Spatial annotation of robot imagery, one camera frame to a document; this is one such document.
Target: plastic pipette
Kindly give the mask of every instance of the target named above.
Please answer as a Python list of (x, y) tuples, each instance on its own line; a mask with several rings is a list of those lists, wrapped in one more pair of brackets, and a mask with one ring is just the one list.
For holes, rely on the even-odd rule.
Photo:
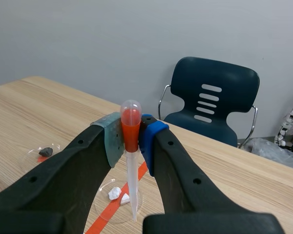
[(134, 100), (127, 100), (121, 106), (121, 121), (127, 157), (127, 182), (133, 220), (137, 221), (138, 210), (138, 136), (142, 109)]

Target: chair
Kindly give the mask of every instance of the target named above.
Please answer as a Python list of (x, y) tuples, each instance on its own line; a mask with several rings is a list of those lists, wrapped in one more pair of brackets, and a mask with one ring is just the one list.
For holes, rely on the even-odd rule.
[(251, 131), (239, 148), (251, 137), (258, 110), (253, 103), (259, 87), (259, 76), (252, 69), (205, 58), (182, 58), (159, 101), (159, 119), (168, 87), (184, 100), (185, 106), (164, 121), (237, 147), (237, 135), (227, 125), (227, 116), (254, 108)]

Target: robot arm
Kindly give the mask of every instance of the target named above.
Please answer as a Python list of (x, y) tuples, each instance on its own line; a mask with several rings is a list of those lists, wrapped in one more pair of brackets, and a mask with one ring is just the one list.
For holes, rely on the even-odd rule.
[(285, 135), (293, 126), (293, 109), (286, 115), (285, 121), (281, 124), (278, 134), (274, 137), (274, 143), (284, 147), (286, 145)]
[[(283, 234), (272, 214), (248, 211), (226, 197), (176, 136), (143, 116), (139, 144), (158, 184), (165, 214), (144, 219), (144, 234)], [(106, 128), (91, 125), (62, 152), (0, 193), (0, 234), (80, 234), (111, 169)]]

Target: white wall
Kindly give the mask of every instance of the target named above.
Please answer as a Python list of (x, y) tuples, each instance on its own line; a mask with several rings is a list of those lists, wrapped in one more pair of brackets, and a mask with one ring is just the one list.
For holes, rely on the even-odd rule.
[[(0, 0), (0, 84), (44, 76), (157, 116), (185, 56), (254, 69), (254, 136), (275, 135), (293, 106), (293, 0)], [(168, 94), (163, 115), (182, 103)], [(251, 119), (229, 116), (238, 138)]]

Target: dark stone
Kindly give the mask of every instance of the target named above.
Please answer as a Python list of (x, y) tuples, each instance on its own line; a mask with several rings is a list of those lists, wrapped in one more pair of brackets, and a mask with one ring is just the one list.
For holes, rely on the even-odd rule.
[(43, 157), (50, 157), (53, 154), (53, 149), (50, 147), (40, 150), (39, 154)]

